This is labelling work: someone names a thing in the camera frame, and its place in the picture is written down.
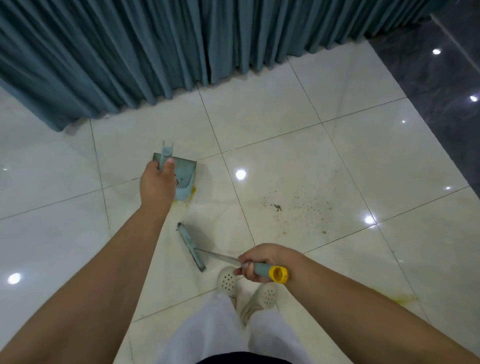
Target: teal curtain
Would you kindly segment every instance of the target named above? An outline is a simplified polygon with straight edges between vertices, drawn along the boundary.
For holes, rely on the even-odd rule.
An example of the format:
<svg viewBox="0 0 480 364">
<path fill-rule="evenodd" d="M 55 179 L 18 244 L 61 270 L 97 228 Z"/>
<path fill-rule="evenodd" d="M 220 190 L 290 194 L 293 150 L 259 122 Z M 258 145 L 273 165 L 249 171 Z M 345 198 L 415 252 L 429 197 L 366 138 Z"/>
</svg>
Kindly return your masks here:
<svg viewBox="0 0 480 364">
<path fill-rule="evenodd" d="M 1 86 L 50 128 L 418 21 L 433 0 L 2 0 Z"/>
</svg>

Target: forearm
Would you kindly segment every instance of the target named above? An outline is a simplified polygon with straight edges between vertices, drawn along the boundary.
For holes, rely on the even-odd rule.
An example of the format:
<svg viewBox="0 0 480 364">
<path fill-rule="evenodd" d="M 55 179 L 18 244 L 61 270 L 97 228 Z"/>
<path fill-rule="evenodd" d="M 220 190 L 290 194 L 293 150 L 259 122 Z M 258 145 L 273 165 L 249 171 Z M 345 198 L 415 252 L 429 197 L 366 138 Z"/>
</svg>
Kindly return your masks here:
<svg viewBox="0 0 480 364">
<path fill-rule="evenodd" d="M 140 207 L 27 321 L 0 353 L 0 363 L 111 363 L 132 320 L 169 206 L 159 209 Z"/>
<path fill-rule="evenodd" d="M 290 293 L 354 363 L 478 363 L 404 307 L 290 249 Z"/>
</svg>

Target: dustpan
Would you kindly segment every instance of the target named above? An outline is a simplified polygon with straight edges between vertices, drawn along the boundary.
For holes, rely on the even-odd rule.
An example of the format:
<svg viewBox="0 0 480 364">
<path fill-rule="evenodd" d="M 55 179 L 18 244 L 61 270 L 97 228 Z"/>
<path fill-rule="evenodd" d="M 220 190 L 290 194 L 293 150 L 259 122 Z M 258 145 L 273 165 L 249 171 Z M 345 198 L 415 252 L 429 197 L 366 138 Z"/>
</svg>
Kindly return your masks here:
<svg viewBox="0 0 480 364">
<path fill-rule="evenodd" d="M 195 169 L 197 162 L 172 156 L 173 146 L 165 146 L 163 143 L 162 153 L 154 153 L 153 159 L 158 162 L 158 168 L 162 170 L 163 164 L 168 158 L 175 160 L 175 175 L 177 178 L 177 188 L 175 190 L 175 199 L 182 201 L 192 195 L 193 180 L 195 179 Z"/>
</svg>

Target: foot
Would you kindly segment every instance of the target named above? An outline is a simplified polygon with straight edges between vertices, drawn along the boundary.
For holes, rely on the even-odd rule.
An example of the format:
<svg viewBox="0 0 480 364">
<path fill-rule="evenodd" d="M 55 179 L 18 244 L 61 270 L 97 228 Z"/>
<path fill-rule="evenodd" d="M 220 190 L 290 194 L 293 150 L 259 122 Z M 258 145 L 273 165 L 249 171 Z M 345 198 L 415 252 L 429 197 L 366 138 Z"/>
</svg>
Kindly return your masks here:
<svg viewBox="0 0 480 364">
<path fill-rule="evenodd" d="M 232 300 L 233 307 L 237 308 L 237 276 L 233 274 L 234 267 L 225 267 L 221 270 L 216 281 L 218 293 L 225 293 Z"/>
<path fill-rule="evenodd" d="M 277 286 L 275 283 L 261 284 L 243 308 L 240 320 L 247 326 L 248 320 L 256 311 L 268 310 L 276 304 Z"/>
</svg>

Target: white pants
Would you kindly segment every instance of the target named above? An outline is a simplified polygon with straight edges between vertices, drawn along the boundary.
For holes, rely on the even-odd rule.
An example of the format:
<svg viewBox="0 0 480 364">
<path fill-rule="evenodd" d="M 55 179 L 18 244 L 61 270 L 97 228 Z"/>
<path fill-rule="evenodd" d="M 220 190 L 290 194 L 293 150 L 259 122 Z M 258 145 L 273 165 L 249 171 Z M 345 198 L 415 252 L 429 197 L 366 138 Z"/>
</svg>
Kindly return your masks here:
<svg viewBox="0 0 480 364">
<path fill-rule="evenodd" d="M 250 317 L 249 342 L 230 298 L 219 293 L 194 314 L 169 339 L 157 363 L 195 364 L 202 359 L 228 352 L 253 352 L 311 364 L 293 330 L 276 309 L 257 311 Z"/>
</svg>

